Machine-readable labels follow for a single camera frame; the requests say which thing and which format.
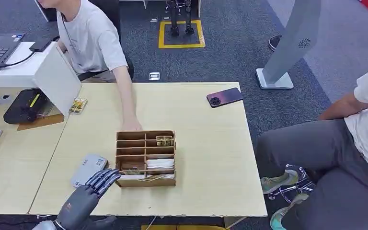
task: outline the wooden organizer box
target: wooden organizer box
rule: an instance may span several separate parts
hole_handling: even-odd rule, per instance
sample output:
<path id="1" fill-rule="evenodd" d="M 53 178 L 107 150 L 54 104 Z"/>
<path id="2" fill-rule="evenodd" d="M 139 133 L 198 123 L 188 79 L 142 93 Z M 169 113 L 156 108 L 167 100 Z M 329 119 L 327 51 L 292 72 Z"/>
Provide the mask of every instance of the wooden organizer box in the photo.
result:
<path id="1" fill-rule="evenodd" d="M 157 146 L 157 136 L 172 136 L 172 146 Z M 148 169 L 146 160 L 149 159 L 174 159 L 175 157 L 175 133 L 171 130 L 161 131 L 133 131 L 117 132 L 116 134 L 116 168 L 120 173 L 131 174 L 124 171 L 126 168 L 137 168 L 136 174 L 160 175 L 174 174 L 174 178 L 159 178 L 153 181 L 141 181 L 138 179 L 120 179 L 116 182 L 119 187 L 153 187 L 175 185 L 175 160 L 174 167 L 168 170 Z"/>

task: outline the smartphone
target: smartphone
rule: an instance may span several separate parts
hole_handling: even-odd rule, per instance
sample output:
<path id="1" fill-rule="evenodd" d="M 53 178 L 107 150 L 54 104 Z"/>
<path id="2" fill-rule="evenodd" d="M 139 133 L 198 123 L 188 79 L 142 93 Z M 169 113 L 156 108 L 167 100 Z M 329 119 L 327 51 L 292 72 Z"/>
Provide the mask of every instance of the smartphone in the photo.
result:
<path id="1" fill-rule="evenodd" d="M 212 108 L 242 100 L 242 94 L 238 88 L 232 88 L 207 95 L 207 100 Z"/>

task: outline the chair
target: chair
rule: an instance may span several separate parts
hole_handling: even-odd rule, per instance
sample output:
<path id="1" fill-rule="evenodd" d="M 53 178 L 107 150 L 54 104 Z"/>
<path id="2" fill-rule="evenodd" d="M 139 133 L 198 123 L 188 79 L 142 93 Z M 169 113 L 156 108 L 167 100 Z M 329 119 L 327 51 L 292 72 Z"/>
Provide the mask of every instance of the chair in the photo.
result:
<path id="1" fill-rule="evenodd" d="M 121 23 L 120 23 L 120 10 L 119 10 L 119 0 L 89 0 L 92 4 L 101 9 L 105 15 L 111 20 L 116 29 L 118 30 L 119 42 L 122 45 L 122 37 L 121 37 Z M 135 68 L 133 66 L 130 58 L 125 54 L 126 62 L 127 62 L 127 71 L 129 72 L 130 78 L 133 79 L 133 75 L 135 73 Z M 102 72 L 86 72 L 78 76 L 80 81 L 93 77 Z"/>
<path id="2" fill-rule="evenodd" d="M 294 185 L 282 186 L 276 191 L 269 193 L 268 198 L 270 200 L 274 200 L 276 196 L 280 194 L 287 202 L 291 203 L 294 199 L 294 196 L 291 196 L 292 194 L 311 193 L 314 190 L 316 183 L 325 174 L 325 171 L 303 169 L 302 167 L 292 164 L 286 165 L 286 168 L 297 171 L 299 173 L 299 181 Z"/>

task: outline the phone camera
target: phone camera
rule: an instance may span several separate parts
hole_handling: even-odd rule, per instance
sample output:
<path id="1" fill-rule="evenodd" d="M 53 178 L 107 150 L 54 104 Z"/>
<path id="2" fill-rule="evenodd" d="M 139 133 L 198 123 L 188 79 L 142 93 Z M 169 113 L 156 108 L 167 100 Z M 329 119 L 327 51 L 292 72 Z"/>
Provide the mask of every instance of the phone camera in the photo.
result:
<path id="1" fill-rule="evenodd" d="M 219 104 L 221 104 L 221 100 L 218 97 L 211 98 L 210 102 L 211 102 L 212 105 L 219 105 Z"/>

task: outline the purple phone case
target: purple phone case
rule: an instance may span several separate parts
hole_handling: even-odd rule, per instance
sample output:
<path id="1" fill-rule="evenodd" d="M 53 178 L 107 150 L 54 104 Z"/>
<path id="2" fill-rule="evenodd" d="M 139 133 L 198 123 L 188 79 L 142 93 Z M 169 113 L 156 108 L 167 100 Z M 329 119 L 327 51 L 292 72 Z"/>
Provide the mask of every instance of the purple phone case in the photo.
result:
<path id="1" fill-rule="evenodd" d="M 220 100 L 219 104 L 213 104 L 211 102 L 212 98 L 218 98 Z M 207 99 L 211 107 L 215 108 L 221 105 L 229 104 L 232 102 L 237 102 L 243 99 L 241 92 L 238 90 L 238 88 L 232 88 L 216 93 L 212 93 L 207 95 Z"/>

